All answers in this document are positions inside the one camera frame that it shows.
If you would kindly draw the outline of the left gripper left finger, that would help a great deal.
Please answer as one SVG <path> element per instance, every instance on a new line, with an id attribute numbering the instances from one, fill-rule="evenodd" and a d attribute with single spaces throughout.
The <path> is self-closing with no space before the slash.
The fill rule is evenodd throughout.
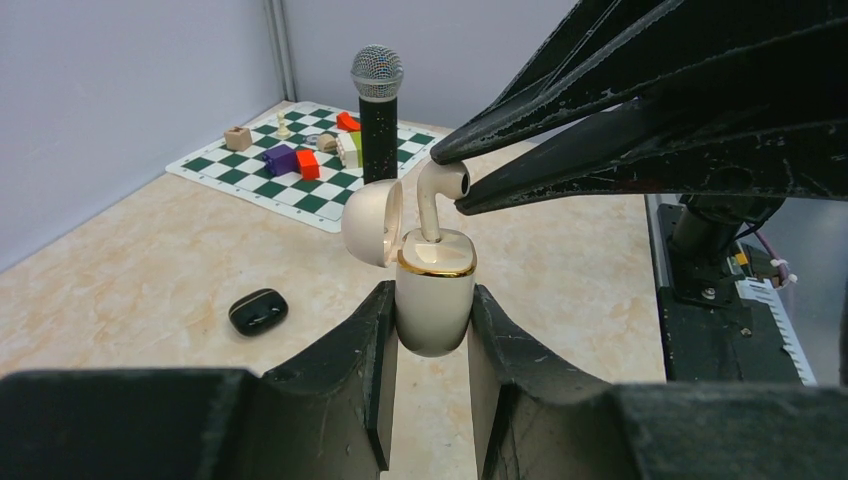
<path id="1" fill-rule="evenodd" d="M 5 479 L 376 479 L 390 464 L 395 285 L 262 375 L 31 370 L 1 382 Z"/>

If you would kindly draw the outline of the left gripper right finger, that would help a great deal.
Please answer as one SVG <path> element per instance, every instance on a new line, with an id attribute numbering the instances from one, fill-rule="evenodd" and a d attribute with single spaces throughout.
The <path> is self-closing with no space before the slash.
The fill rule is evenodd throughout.
<path id="1" fill-rule="evenodd" d="M 481 479 L 843 479 L 843 387 L 611 384 L 474 289 L 468 365 Z"/>

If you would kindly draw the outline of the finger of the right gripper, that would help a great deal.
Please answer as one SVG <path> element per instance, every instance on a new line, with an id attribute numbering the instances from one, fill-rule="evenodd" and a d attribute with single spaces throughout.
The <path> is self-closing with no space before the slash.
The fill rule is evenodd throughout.
<path id="1" fill-rule="evenodd" d="M 579 1 L 432 158 L 447 165 L 489 153 L 696 67 L 846 24 L 844 1 Z"/>
<path id="2" fill-rule="evenodd" d="M 847 68 L 816 64 L 764 90 L 640 97 L 599 111 L 474 183 L 466 215 L 589 195 L 847 197 Z"/>

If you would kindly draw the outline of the black earbud charging case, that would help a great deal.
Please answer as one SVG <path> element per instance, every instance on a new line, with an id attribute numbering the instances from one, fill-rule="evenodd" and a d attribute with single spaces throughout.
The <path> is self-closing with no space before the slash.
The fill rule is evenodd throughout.
<path id="1" fill-rule="evenodd" d="M 272 288 L 256 290 L 233 303 L 228 318 L 238 334 L 257 337 L 279 325 L 288 315 L 285 298 Z"/>

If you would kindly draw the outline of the white earbud charging case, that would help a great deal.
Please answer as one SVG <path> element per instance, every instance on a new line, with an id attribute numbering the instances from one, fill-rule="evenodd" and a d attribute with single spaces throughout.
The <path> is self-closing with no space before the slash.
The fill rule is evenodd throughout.
<path id="1" fill-rule="evenodd" d="M 467 235 L 440 226 L 431 192 L 419 192 L 418 207 L 420 226 L 404 232 L 401 183 L 370 183 L 348 199 L 341 232 L 359 261 L 395 268 L 402 344 L 419 356 L 441 357 L 460 345 L 468 328 L 477 256 Z"/>

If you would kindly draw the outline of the white earbud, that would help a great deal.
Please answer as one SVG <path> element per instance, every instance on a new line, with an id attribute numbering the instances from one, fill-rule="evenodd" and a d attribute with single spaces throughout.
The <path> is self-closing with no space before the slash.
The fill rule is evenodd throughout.
<path id="1" fill-rule="evenodd" d="M 470 174 L 464 163 L 439 165 L 429 161 L 417 180 L 417 204 L 423 238 L 429 243 L 441 240 L 436 197 L 451 200 L 466 197 L 471 186 Z"/>

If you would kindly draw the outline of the black microphone grey head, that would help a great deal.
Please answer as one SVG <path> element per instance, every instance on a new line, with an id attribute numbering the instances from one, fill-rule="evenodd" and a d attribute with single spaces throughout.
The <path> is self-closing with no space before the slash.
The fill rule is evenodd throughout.
<path id="1" fill-rule="evenodd" d="M 354 56 L 350 75 L 359 97 L 364 183 L 396 179 L 402 61 L 392 49 L 370 44 Z"/>

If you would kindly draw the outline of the small red block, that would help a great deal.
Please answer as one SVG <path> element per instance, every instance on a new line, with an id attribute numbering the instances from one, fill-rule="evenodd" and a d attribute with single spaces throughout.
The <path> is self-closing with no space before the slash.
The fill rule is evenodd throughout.
<path id="1" fill-rule="evenodd" d="M 315 181 L 320 178 L 320 164 L 313 150 L 297 150 L 296 159 L 303 180 Z"/>

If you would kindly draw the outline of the green white chessboard mat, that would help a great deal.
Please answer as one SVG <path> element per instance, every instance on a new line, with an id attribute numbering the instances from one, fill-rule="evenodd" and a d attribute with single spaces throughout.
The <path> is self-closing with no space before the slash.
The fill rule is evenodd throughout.
<path id="1" fill-rule="evenodd" d="M 336 115 L 341 109 L 298 102 L 282 110 L 292 136 L 278 138 L 276 114 L 268 114 L 248 128 L 253 145 L 245 151 L 232 151 L 223 139 L 217 140 L 166 167 L 170 174 L 238 197 L 276 214 L 330 233 L 340 231 L 344 205 L 363 186 L 363 170 L 347 169 L 334 153 L 324 153 L 305 144 L 313 134 L 341 132 Z M 294 150 L 315 152 L 320 164 L 320 178 L 305 181 L 299 172 L 273 177 L 264 167 L 264 151 L 285 144 Z"/>

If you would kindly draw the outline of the purple block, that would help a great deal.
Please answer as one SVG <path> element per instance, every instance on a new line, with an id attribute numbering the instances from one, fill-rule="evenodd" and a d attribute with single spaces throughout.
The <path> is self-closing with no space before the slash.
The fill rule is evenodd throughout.
<path id="1" fill-rule="evenodd" d="M 299 162 L 296 151 L 281 144 L 264 151 L 261 155 L 265 169 L 273 177 L 282 176 L 290 172 L 299 171 Z"/>

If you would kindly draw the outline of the large red block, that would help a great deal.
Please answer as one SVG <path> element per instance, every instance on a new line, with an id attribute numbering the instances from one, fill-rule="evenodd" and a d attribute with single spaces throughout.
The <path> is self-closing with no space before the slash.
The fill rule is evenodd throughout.
<path id="1" fill-rule="evenodd" d="M 360 123 L 347 111 L 342 111 L 336 115 L 336 127 L 345 132 L 359 132 L 361 130 Z"/>

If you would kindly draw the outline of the yellow-green block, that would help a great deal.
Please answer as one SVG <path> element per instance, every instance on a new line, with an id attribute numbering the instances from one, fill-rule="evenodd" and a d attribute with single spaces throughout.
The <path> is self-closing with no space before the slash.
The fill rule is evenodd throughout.
<path id="1" fill-rule="evenodd" d="M 341 132 L 336 136 L 337 155 L 347 169 L 363 166 L 362 140 L 359 131 Z"/>

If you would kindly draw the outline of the wooden cube with mark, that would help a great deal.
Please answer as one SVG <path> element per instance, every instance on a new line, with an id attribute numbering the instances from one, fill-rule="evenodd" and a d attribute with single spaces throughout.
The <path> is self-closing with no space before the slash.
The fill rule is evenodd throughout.
<path id="1" fill-rule="evenodd" d="M 232 151 L 245 151 L 253 145 L 252 130 L 234 126 L 224 132 L 225 147 Z"/>

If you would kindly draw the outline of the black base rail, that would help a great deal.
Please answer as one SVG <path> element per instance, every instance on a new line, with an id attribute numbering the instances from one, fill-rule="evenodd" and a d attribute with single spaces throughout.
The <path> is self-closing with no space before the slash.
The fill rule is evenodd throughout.
<path id="1" fill-rule="evenodd" d="M 816 385 L 780 296 L 797 277 L 760 231 L 782 204 L 646 196 L 668 380 Z"/>

